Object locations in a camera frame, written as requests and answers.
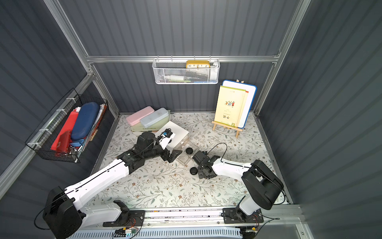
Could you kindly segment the black earphone case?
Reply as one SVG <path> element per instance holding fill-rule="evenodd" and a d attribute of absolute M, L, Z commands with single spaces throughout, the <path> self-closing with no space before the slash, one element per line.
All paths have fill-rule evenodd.
<path fill-rule="evenodd" d="M 186 149 L 186 154 L 192 154 L 193 153 L 193 149 L 192 148 L 187 148 Z"/>
<path fill-rule="evenodd" d="M 196 167 L 192 167 L 192 168 L 190 169 L 190 174 L 191 174 L 191 175 L 197 175 L 197 174 L 198 174 L 198 169 L 197 169 Z"/>

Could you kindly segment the white drawer cabinet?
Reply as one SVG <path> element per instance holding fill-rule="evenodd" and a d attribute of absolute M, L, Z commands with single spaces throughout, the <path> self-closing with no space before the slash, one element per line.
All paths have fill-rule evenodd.
<path fill-rule="evenodd" d="M 170 129 L 172 133 L 175 134 L 172 141 L 167 145 L 167 149 L 172 151 L 173 149 L 182 150 L 182 148 L 189 142 L 189 132 L 177 125 L 176 123 L 169 121 L 166 123 L 159 131 L 155 133 L 155 136 L 158 137 L 166 129 Z"/>

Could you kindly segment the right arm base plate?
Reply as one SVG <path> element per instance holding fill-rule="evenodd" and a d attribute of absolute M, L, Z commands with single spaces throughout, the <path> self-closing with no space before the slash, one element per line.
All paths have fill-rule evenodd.
<path fill-rule="evenodd" d="M 223 208 L 220 216 L 223 217 L 225 224 L 260 224 L 264 222 L 261 209 L 257 209 L 251 215 L 247 215 L 238 207 Z"/>

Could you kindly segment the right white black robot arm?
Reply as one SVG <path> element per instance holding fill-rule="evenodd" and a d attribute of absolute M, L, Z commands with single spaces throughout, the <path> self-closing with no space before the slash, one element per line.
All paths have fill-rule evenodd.
<path fill-rule="evenodd" d="M 226 176 L 244 184 L 248 195 L 237 206 L 237 214 L 240 216 L 250 216 L 258 209 L 270 210 L 283 193 L 281 180 L 260 160 L 239 163 L 217 155 L 210 157 L 205 151 L 198 151 L 193 160 L 198 165 L 198 176 L 201 179 Z"/>

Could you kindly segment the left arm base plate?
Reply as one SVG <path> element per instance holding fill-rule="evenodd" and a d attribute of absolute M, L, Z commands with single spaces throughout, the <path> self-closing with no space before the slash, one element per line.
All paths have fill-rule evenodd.
<path fill-rule="evenodd" d="M 146 211 L 144 210 L 133 210 L 133 211 L 124 211 L 118 216 L 113 222 L 104 222 L 103 227 L 141 227 L 144 222 Z"/>

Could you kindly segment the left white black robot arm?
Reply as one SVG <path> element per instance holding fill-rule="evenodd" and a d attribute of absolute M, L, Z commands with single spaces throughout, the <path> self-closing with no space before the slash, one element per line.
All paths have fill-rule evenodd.
<path fill-rule="evenodd" d="M 138 219 L 142 219 L 142 211 L 134 215 L 120 200 L 94 208 L 86 205 L 99 192 L 132 174 L 149 159 L 161 157 L 172 163 L 182 153 L 181 150 L 170 149 L 168 146 L 175 136 L 169 128 L 159 136 L 144 132 L 133 148 L 120 154 L 105 168 L 65 189 L 59 186 L 52 189 L 41 213 L 55 238 L 66 239 L 78 229 L 90 225 L 102 223 L 105 227 L 133 226 Z"/>

